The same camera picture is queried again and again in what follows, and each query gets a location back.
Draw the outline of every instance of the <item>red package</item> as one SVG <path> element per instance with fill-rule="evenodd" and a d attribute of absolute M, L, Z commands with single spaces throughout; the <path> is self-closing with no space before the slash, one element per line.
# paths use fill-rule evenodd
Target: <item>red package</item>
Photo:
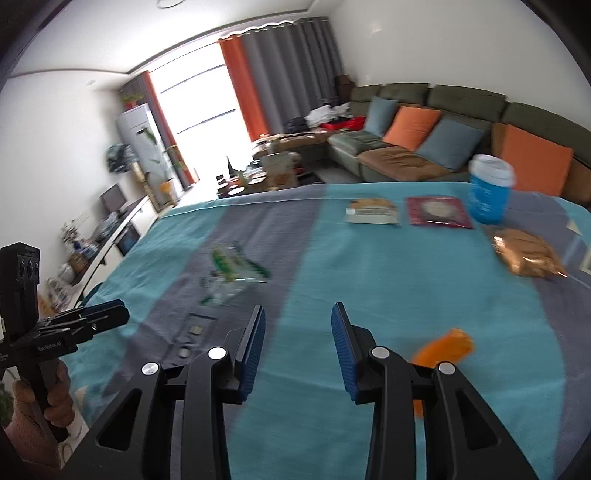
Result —
<path fill-rule="evenodd" d="M 408 197 L 407 207 L 411 225 L 473 228 L 462 201 L 455 197 Z"/>
<path fill-rule="evenodd" d="M 347 120 L 346 122 L 339 122 L 338 124 L 320 124 L 320 127 L 325 130 L 340 130 L 341 128 L 346 128 L 350 131 L 357 131 L 361 130 L 364 125 L 364 116 L 354 116 L 351 120 Z"/>

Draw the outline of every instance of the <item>window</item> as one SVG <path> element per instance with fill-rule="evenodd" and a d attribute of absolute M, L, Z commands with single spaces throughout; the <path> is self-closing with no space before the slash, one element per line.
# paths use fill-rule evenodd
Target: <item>window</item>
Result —
<path fill-rule="evenodd" d="M 160 104 L 183 153 L 202 180 L 244 169 L 251 140 L 218 43 L 192 51 L 151 72 Z"/>

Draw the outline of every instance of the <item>gray stripe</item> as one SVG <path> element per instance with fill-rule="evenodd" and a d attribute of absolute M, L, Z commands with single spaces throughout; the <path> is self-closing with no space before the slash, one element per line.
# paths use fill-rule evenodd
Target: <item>gray stripe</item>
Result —
<path fill-rule="evenodd" d="M 324 185 L 310 185 L 244 196 L 227 207 L 217 228 L 189 259 L 178 279 L 156 302 L 128 342 L 121 367 L 104 390 L 103 405 L 107 405 L 146 362 L 157 361 L 165 368 L 181 365 L 189 363 L 201 351 L 220 345 L 228 330 L 244 326 L 257 304 L 264 306 L 267 315 L 265 344 L 268 344 L 301 257 L 306 252 L 325 188 Z M 200 279 L 213 267 L 212 247 L 229 246 L 235 242 L 242 246 L 250 259 L 271 271 L 270 282 L 252 286 L 226 305 L 200 306 L 199 301 L 206 295 Z M 204 326 L 202 335 L 196 337 L 187 333 L 191 325 Z M 177 352 L 181 346 L 192 350 L 192 356 L 180 358 Z M 226 429 L 231 428 L 236 410 L 239 411 L 225 408 Z M 171 455 L 172 478 L 178 478 L 180 457 L 176 437 L 181 415 L 182 409 L 177 408 Z"/>
<path fill-rule="evenodd" d="M 584 285 L 591 283 L 591 277 L 579 268 L 587 246 L 566 228 L 569 217 L 551 197 L 515 192 L 508 207 L 504 224 L 539 235 L 559 257 L 567 253 L 570 257 L 564 265 L 570 278 L 534 279 L 548 324 L 560 345 L 566 378 L 554 458 L 557 478 L 591 430 L 591 294 Z"/>

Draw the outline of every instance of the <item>bed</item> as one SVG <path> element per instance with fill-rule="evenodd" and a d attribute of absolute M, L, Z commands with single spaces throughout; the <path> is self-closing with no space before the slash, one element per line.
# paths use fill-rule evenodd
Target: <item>bed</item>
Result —
<path fill-rule="evenodd" d="M 226 411 L 233 477 L 363 478 L 372 408 L 354 405 L 343 388 L 330 331 L 331 308 L 342 301 L 352 323 L 406 359 L 451 327 L 470 334 L 476 350 L 460 363 L 462 372 L 540 479 L 556 478 L 591 429 L 591 275 L 580 269 L 591 214 L 514 192 L 506 223 L 543 236 L 569 273 L 521 278 L 509 274 L 478 225 L 410 226 L 405 198 L 422 195 L 466 203 L 469 185 L 311 185 L 173 209 L 90 301 L 123 300 L 129 323 L 65 358 L 86 421 L 144 363 L 189 362 L 261 304 L 267 335 L 255 388 L 247 403 Z M 350 199 L 363 197 L 395 202 L 401 226 L 345 222 Z M 270 283 L 225 306 L 202 306 L 212 246 L 235 242 L 271 271 Z M 198 340 L 187 333 L 193 325 L 203 328 Z M 181 347 L 191 356 L 179 357 Z M 417 478 L 424 478 L 417 437 Z"/>

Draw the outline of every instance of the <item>white cloth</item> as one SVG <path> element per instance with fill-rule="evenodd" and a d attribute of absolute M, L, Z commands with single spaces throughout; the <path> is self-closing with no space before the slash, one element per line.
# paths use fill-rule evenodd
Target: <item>white cloth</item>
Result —
<path fill-rule="evenodd" d="M 332 120 L 333 115 L 333 109 L 330 105 L 324 105 L 320 108 L 312 110 L 310 113 L 308 113 L 308 115 L 306 115 L 306 123 L 308 124 L 308 128 L 314 128 L 320 124 Z"/>
<path fill-rule="evenodd" d="M 349 102 L 337 105 L 333 108 L 333 112 L 335 113 L 335 118 L 338 116 L 349 116 Z"/>

